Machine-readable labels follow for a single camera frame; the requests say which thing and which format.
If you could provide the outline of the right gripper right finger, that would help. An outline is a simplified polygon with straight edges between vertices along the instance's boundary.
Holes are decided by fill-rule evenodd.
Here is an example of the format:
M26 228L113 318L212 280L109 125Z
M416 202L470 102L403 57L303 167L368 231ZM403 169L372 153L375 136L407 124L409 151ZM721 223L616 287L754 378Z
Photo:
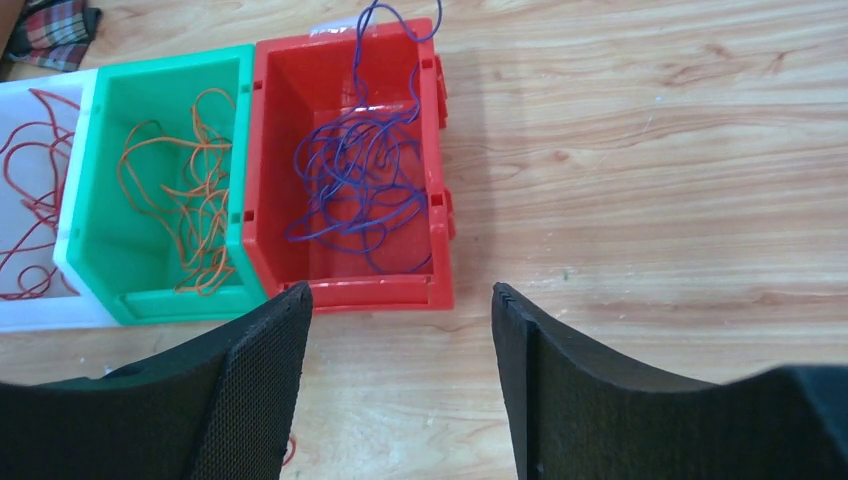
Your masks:
M729 384L674 374L558 321L505 283L491 325L521 479L843 479L847 369Z

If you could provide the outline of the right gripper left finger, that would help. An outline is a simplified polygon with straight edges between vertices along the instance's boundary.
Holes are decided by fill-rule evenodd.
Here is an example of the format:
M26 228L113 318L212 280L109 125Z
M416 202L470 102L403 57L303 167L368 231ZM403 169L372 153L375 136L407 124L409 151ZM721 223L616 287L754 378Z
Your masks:
M253 311L100 378L1 387L5 479L276 479L313 296Z

